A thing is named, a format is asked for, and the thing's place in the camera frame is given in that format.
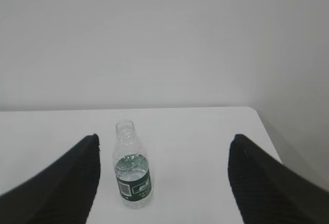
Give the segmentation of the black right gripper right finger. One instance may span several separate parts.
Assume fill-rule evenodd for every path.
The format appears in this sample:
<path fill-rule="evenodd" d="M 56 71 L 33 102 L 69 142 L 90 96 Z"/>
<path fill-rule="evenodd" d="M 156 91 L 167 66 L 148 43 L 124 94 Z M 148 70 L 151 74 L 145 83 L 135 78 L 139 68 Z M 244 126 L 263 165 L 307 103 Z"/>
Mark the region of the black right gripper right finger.
<path fill-rule="evenodd" d="M 328 191 L 243 134 L 230 144 L 227 171 L 244 223 L 328 223 Z"/>

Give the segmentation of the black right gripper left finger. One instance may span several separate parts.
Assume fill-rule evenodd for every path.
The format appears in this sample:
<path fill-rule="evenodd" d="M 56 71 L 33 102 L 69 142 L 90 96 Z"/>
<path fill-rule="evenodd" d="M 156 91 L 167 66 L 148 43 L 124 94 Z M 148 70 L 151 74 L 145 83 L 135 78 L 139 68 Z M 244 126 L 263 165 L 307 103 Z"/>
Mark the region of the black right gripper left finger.
<path fill-rule="evenodd" d="M 1 195 L 1 223 L 86 223 L 100 181 L 100 142 L 88 135 Z"/>

